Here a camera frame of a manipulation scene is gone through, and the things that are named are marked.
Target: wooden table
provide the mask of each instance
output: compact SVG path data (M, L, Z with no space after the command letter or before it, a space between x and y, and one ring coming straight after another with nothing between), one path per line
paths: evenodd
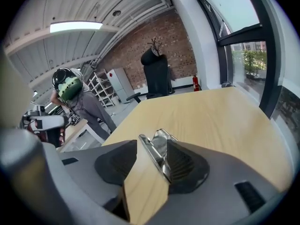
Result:
M137 160L125 180L132 224L144 224L167 200L168 184L138 139L163 128L179 141L233 155L279 191L292 169L281 137L269 119L237 88L190 92L142 101L103 145L138 140Z

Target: brick wall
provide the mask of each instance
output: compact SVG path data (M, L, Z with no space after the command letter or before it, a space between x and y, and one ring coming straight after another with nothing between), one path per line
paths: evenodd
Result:
M101 60L97 70L123 67L133 87L137 89L146 83L142 54L150 48L147 44L152 38L163 43L160 52L168 58L172 75L175 79L197 73L196 62L187 33L175 9L164 12L127 34Z

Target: black office chair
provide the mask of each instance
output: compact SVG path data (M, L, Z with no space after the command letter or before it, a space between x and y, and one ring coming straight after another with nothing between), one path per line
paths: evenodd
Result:
M148 49L141 57L141 63L144 65L148 93L147 99L168 96L168 60L165 55L157 56L152 49ZM126 100L135 99L141 102L140 92L128 97Z

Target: ceiling light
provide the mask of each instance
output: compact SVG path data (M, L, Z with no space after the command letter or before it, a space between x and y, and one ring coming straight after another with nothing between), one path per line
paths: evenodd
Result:
M49 103L49 104L48 104L48 105L45 107L45 109L47 109L48 107L50 107L50 106L51 106L51 104L52 104L52 103Z
M100 22L58 22L50 25L50 33L66 30L98 30L101 26Z
M58 106L56 106L55 108L53 108L49 113L52 113Z

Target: black rubber pad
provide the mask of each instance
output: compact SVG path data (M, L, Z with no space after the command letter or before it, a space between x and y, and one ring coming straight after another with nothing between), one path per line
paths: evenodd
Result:
M172 178L169 194L191 193L207 179L210 166L201 155L168 140L166 156Z
M75 162L78 162L78 159L75 158L75 157L71 157L71 158L67 158L67 159L62 160L62 163L64 165L68 165L68 164L75 163Z
M99 156L95 161L95 170L107 183L122 186L136 161L136 140Z
M250 182L240 182L236 183L234 186L238 190L240 196L244 200L251 213L254 213L266 203L263 197Z

